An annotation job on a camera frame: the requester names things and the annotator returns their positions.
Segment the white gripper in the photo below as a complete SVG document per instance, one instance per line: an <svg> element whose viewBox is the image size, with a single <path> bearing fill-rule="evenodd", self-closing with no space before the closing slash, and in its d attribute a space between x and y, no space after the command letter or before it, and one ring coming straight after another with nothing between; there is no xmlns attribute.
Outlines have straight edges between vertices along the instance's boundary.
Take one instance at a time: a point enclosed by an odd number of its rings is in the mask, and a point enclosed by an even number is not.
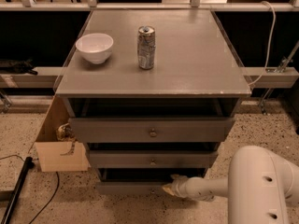
<svg viewBox="0 0 299 224"><path fill-rule="evenodd" d="M171 196L175 195L179 198L186 198L186 183L188 181L188 177L186 175L178 174L173 174L170 176L173 179L173 182L172 184L163 185L163 190Z"/></svg>

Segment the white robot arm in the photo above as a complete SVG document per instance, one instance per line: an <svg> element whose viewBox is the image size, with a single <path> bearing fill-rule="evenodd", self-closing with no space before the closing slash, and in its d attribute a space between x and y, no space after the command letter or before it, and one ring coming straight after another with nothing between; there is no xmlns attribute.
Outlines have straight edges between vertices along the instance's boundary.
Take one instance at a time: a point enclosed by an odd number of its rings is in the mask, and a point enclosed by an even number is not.
<svg viewBox="0 0 299 224"><path fill-rule="evenodd" d="M173 175L163 190L194 201L227 198L228 224L290 224L287 208L299 204L299 166L266 148L245 146L226 177Z"/></svg>

